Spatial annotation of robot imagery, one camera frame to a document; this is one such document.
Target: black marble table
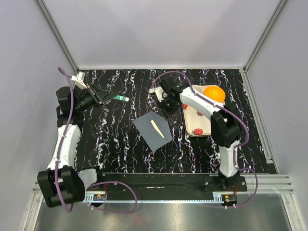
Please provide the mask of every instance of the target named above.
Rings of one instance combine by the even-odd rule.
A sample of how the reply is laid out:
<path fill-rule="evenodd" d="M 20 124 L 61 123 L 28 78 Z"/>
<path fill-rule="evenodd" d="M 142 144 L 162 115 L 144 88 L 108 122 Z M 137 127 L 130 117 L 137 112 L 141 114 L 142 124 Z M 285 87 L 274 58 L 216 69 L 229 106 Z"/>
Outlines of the black marble table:
<path fill-rule="evenodd" d="M 151 152 L 132 121 L 154 111 L 156 97 L 149 94 L 152 81 L 166 70 L 85 70 L 85 82 L 102 90 L 130 98 L 125 103 L 111 100 L 103 108 L 85 111 L 82 136 L 78 143 L 75 168 L 99 166 L 103 172 L 122 173 L 212 173 L 219 167 L 218 147 L 211 137 L 186 135 L 179 110 L 168 119 L 173 141 Z M 218 85 L 226 92 L 226 103 L 238 108 L 238 116 L 249 128 L 249 143 L 240 148 L 238 164 L 268 173 L 263 148 L 239 70 L 179 70 L 197 85 Z M 183 77 L 173 74 L 184 81 Z"/>

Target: purple cable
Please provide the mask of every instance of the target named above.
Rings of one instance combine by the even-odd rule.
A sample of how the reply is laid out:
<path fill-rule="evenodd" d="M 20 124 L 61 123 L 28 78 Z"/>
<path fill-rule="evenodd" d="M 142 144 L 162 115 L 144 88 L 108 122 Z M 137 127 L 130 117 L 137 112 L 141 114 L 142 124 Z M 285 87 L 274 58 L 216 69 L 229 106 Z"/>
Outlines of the purple cable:
<path fill-rule="evenodd" d="M 119 181 L 104 181 L 104 182 L 92 184 L 92 185 L 89 186 L 89 188 L 94 187 L 94 186 L 98 186 L 98 185 L 102 185 L 102 184 L 114 184 L 114 183 L 124 185 L 126 188 L 128 188 L 131 191 L 131 193 L 133 194 L 134 199 L 135 199 L 134 207 L 130 211 L 127 211 L 127 212 L 117 212 L 117 211 L 112 211 L 112 210 L 108 210 L 108 209 L 97 208 L 97 207 L 94 207 L 94 206 L 92 206 L 92 208 L 103 211 L 103 212 L 110 212 L 110 213 L 116 213 L 116 214 L 128 214 L 128 213 L 135 212 L 137 210 L 137 196 L 136 196 L 135 192 L 127 184 L 119 182 Z"/>
<path fill-rule="evenodd" d="M 72 212 L 74 204 L 72 204 L 69 209 L 67 208 L 67 206 L 65 204 L 65 201 L 64 201 L 63 196 L 61 194 L 61 190 L 60 190 L 60 186 L 59 186 L 58 168 L 59 168 L 59 157 L 60 157 L 60 153 L 61 153 L 62 144 L 63 144 L 64 138 L 66 136 L 67 129 L 68 129 L 68 126 L 70 124 L 72 114 L 73 114 L 74 97 L 73 97 L 73 87 L 72 87 L 72 83 L 71 83 L 71 80 L 70 80 L 71 77 L 62 68 L 58 67 L 58 70 L 61 72 L 61 74 L 63 74 L 66 77 L 66 80 L 68 82 L 68 86 L 69 86 L 69 89 L 70 89 L 70 92 L 71 92 L 71 108 L 70 108 L 70 111 L 69 111 L 66 126 L 64 128 L 63 136 L 61 137 L 60 142 L 59 142 L 59 147 L 58 147 L 58 151 L 57 151 L 56 166 L 55 166 L 55 169 L 54 169 L 54 182 L 55 182 L 57 193 L 59 195 L 59 199 L 61 201 L 63 208 L 65 209 L 66 212 L 70 213 L 70 212 Z"/>
<path fill-rule="evenodd" d="M 184 76 L 185 79 L 187 80 L 187 82 L 188 82 L 188 84 L 189 84 L 189 86 L 190 86 L 192 92 L 193 92 L 196 96 L 198 96 L 198 97 L 201 98 L 202 100 L 206 101 L 206 102 L 209 103 L 210 105 L 215 106 L 215 107 L 217 107 L 217 108 L 219 108 L 219 109 L 225 111 L 225 112 L 228 113 L 229 115 L 233 116 L 233 117 L 242 125 L 242 127 L 244 128 L 245 133 L 246 133 L 245 141 L 244 141 L 243 143 L 240 143 L 240 144 L 238 144 L 238 145 L 235 145 L 235 147 L 234 147 L 234 149 L 233 149 L 233 164 L 234 164 L 234 166 L 237 166 L 237 165 L 235 164 L 235 163 L 236 163 L 236 152 L 235 152 L 235 150 L 236 150 L 236 148 L 242 147 L 242 146 L 244 146 L 244 145 L 246 145 L 246 144 L 248 143 L 248 141 L 249 141 L 249 132 L 248 132 L 247 126 L 246 126 L 246 125 L 244 124 L 244 122 L 243 122 L 236 114 L 234 114 L 233 112 L 231 112 L 231 111 L 229 111 L 228 109 L 226 109 L 226 108 L 224 108 L 224 107 L 221 107 L 221 106 L 219 106 L 219 105 L 214 105 L 214 103 L 211 102 L 210 100 L 208 100 L 206 97 L 203 97 L 203 96 L 200 95 L 200 94 L 196 94 L 196 92 L 195 92 L 195 90 L 194 90 L 194 88 L 193 88 L 193 86 L 192 86 L 192 82 L 190 81 L 190 79 L 189 79 L 184 73 L 182 73 L 182 72 L 180 72 L 180 71 L 167 71 L 167 72 L 164 72 L 164 73 L 160 74 L 160 75 L 154 80 L 154 82 L 152 83 L 151 88 L 153 88 L 153 87 L 155 86 L 155 82 L 156 82 L 157 80 L 159 80 L 162 76 L 167 75 L 167 74 L 172 74 L 172 73 L 177 73 L 177 74 L 180 74 L 180 75 Z M 256 193 L 257 193 L 257 190 L 258 190 L 258 179 L 257 179 L 257 174 L 255 173 L 255 171 L 252 170 L 252 169 L 249 168 L 249 167 L 244 167 L 244 168 L 238 168 L 238 167 L 236 167 L 236 169 L 237 169 L 238 171 L 249 170 L 249 171 L 251 171 L 251 172 L 254 174 L 254 176 L 255 176 L 255 178 L 256 178 L 256 189 L 255 189 L 253 195 L 251 196 L 251 198 L 250 198 L 248 201 L 246 201 L 245 203 L 236 206 L 236 207 L 243 207 L 243 206 L 247 205 L 248 203 L 250 203 L 250 202 L 252 201 L 252 199 L 255 197 L 255 195 L 256 195 Z M 224 207 L 215 207 L 215 206 L 210 206 L 210 205 L 207 205 L 206 207 L 224 208 Z"/>

